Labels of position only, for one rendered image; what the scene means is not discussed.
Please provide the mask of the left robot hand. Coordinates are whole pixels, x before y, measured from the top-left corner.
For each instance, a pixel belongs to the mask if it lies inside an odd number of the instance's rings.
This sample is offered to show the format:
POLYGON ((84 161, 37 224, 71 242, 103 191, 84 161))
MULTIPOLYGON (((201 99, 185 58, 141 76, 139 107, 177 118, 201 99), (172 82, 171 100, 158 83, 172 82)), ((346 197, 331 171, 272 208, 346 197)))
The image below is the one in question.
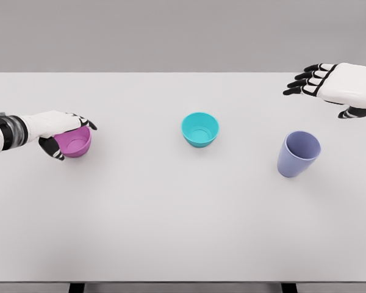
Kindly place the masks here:
POLYGON ((90 130, 97 127, 88 119, 74 113, 50 111, 41 115, 42 129, 38 133, 38 144, 49 156, 60 161, 65 159, 54 136, 83 126, 90 130))

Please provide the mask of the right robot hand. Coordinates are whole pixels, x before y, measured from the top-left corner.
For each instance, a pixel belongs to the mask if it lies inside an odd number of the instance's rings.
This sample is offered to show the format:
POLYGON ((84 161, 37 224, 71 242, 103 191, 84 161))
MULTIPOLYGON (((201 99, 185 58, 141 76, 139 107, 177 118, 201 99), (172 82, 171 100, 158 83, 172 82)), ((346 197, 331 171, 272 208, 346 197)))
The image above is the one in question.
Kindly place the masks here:
POLYGON ((350 63, 310 65, 287 84, 283 95, 306 95, 346 105, 339 119, 366 117, 366 66, 350 63))

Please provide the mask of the pink bowl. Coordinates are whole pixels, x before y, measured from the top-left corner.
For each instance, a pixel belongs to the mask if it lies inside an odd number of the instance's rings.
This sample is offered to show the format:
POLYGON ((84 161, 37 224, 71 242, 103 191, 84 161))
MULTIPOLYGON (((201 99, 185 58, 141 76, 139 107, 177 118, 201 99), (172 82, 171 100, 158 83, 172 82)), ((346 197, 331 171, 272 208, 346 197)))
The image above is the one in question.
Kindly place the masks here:
POLYGON ((88 126, 57 134, 54 136, 65 157, 83 156, 90 148, 92 135, 88 126))

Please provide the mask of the teal bowl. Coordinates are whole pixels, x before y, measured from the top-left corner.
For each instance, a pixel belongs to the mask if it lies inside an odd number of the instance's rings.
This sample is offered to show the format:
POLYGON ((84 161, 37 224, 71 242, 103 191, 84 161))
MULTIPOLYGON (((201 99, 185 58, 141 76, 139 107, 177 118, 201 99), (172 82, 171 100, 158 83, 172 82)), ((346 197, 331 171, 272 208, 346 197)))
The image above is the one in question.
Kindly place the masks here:
POLYGON ((216 139, 219 130, 218 120, 205 112, 191 113, 181 123, 181 132, 184 139, 196 148, 210 145, 216 139))

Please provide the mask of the lavender cup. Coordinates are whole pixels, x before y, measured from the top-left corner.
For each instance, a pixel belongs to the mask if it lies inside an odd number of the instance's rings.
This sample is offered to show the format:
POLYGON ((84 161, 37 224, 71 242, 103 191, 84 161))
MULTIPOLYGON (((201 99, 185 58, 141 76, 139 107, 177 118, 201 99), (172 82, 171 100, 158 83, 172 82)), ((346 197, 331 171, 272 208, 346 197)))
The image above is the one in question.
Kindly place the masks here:
POLYGON ((306 131, 289 133, 282 143, 277 168, 287 178, 298 176, 305 171, 321 153, 318 139, 306 131))

